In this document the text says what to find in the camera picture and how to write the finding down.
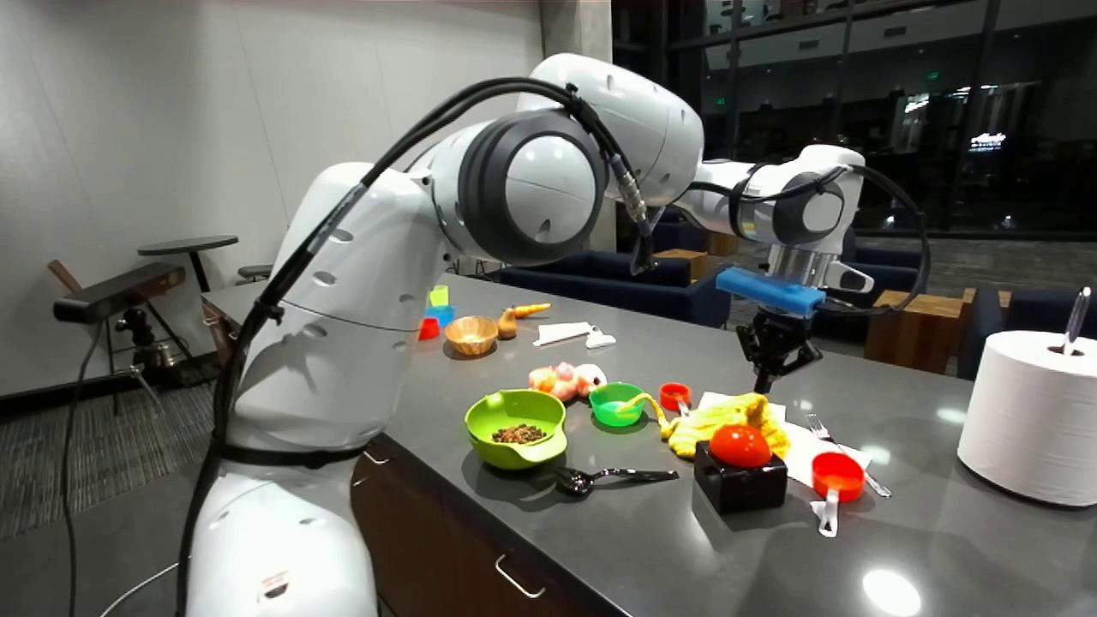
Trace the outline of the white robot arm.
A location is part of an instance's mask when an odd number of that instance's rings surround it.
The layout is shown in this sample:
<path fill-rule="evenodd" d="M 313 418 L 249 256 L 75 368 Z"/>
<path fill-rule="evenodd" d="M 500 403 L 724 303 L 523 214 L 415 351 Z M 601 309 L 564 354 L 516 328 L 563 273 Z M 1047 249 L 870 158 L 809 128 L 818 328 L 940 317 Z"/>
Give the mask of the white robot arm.
<path fill-rule="evenodd" d="M 875 285 L 843 262 L 864 177 L 840 144 L 711 158 L 687 98 L 574 50 L 460 89 L 375 162 L 323 168 L 213 391 L 178 617 L 378 617 L 348 474 L 400 403 L 434 285 L 574 256 L 610 201 L 644 231 L 678 209 L 767 249 L 732 290 L 758 305 L 739 346 L 772 382 L 815 358 L 828 287 Z"/>

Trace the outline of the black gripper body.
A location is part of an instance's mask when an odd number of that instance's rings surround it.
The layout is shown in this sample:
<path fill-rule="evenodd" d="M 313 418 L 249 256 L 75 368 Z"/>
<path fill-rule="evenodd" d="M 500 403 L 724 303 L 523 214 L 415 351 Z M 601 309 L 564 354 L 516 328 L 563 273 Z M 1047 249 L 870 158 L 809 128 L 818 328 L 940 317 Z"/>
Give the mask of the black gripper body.
<path fill-rule="evenodd" d="M 737 338 L 758 378 L 785 378 L 818 361 L 809 318 L 758 312 Z"/>

